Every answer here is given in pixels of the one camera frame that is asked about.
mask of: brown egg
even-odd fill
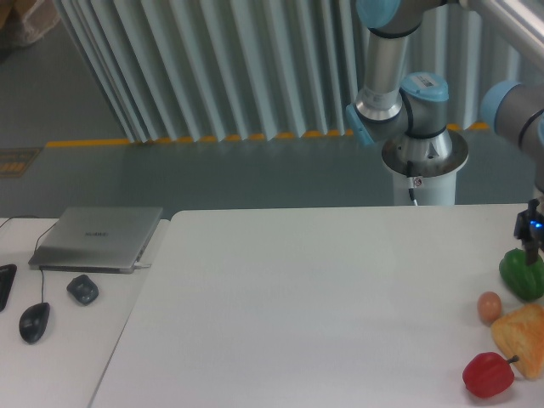
[[[478,315],[484,323],[493,323],[502,314],[501,298],[494,292],[482,293],[478,299]]]

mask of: gray floor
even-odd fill
[[[122,133],[62,25],[34,46],[0,54],[0,148]],[[464,133],[471,156],[459,204],[522,202],[534,166],[489,132]],[[381,145],[354,138],[47,148],[21,178],[0,179],[0,217],[58,217],[69,206],[214,208],[393,204]]]

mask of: green pepper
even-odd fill
[[[544,295],[544,262],[540,255],[535,263],[528,266],[525,264],[525,252],[513,249],[504,255],[499,271],[518,298],[532,302]]]

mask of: silver laptop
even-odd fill
[[[159,207],[71,207],[28,264],[75,272],[132,273],[159,220]]]

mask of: black mouse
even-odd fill
[[[66,290],[82,305],[87,306],[99,295],[99,288],[86,275],[79,275],[66,287]]]
[[[49,303],[45,302],[35,304],[25,310],[19,320],[19,333],[23,340],[34,344],[42,338],[48,325],[50,309]]]

